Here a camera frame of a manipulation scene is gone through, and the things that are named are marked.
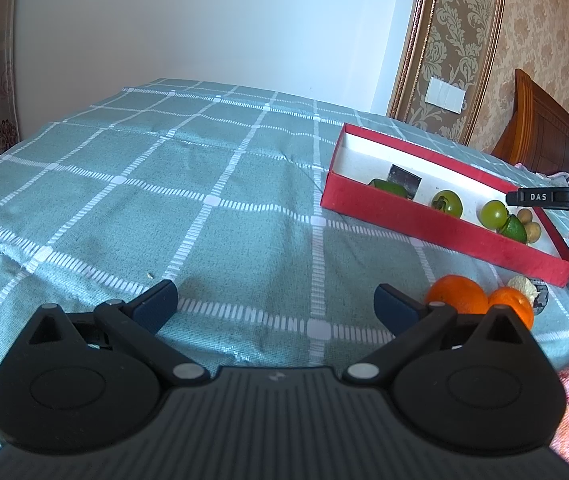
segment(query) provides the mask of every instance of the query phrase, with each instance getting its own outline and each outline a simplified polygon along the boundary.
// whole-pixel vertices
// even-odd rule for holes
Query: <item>bed sheet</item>
[[[337,136],[358,124],[522,186],[540,177],[389,118],[241,86],[160,79],[48,124],[0,156],[0,361],[32,312],[181,294],[158,336],[220,365],[344,366],[392,335],[388,282],[418,300],[445,274],[485,290],[513,275],[345,218],[319,202]],[[563,235],[569,216],[549,213]],[[533,333],[569,364],[569,284]]]

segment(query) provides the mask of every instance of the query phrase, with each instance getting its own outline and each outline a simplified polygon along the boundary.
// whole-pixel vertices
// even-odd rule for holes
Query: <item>orange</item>
[[[533,328],[533,307],[528,298],[516,288],[502,286],[488,297],[489,306],[508,305],[520,316],[522,322],[531,330]]]
[[[460,314],[486,314],[487,295],[476,282],[464,276],[450,274],[435,282],[426,293],[425,304],[443,301]]]

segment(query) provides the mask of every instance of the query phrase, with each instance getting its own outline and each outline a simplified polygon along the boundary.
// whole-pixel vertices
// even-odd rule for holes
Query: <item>white wall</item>
[[[370,110],[381,79],[391,96],[392,51],[404,42],[404,33],[389,34],[395,8],[395,0],[16,0],[21,133],[159,77]]]
[[[395,76],[399,68],[400,57],[404,50],[404,42],[407,36],[408,22],[411,17],[413,0],[395,0],[391,28],[387,49],[382,60],[379,73],[378,86],[373,95],[371,111],[375,114],[386,115],[389,101],[395,85]]]

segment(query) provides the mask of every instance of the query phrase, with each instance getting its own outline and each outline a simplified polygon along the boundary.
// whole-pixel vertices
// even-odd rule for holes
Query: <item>small round fruit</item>
[[[533,213],[530,209],[520,209],[518,211],[517,217],[523,225],[526,225],[533,220]]]
[[[508,305],[520,316],[526,328],[533,328],[533,307],[527,297],[510,286],[502,286],[488,297],[489,306]]]
[[[506,224],[498,230],[498,233],[522,244],[527,242],[526,230],[516,215],[509,215]]]
[[[509,211],[500,200],[487,202],[479,214],[479,220],[484,227],[496,231],[509,219]]]
[[[462,200],[459,196],[449,189],[440,191],[431,200],[431,207],[442,211],[450,216],[455,216],[455,218],[460,218],[462,216]]]
[[[450,274],[442,276],[426,294],[424,304],[443,301],[450,304],[460,314],[486,314],[487,295],[473,280],[464,276]]]
[[[527,242],[534,244],[542,236],[542,228],[537,222],[529,222],[524,225],[524,230],[526,231]]]

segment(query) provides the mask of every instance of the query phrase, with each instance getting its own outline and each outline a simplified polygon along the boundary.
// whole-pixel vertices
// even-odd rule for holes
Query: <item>black square object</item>
[[[529,278],[529,280],[539,292],[538,297],[535,298],[533,302],[533,315],[537,316],[544,310],[544,307],[546,307],[549,302],[549,288],[542,280],[538,280],[537,278]]]
[[[422,182],[422,178],[393,164],[389,170],[387,182],[400,184],[400,186],[407,190],[407,198],[413,200],[417,193],[417,188],[420,186],[420,182]]]

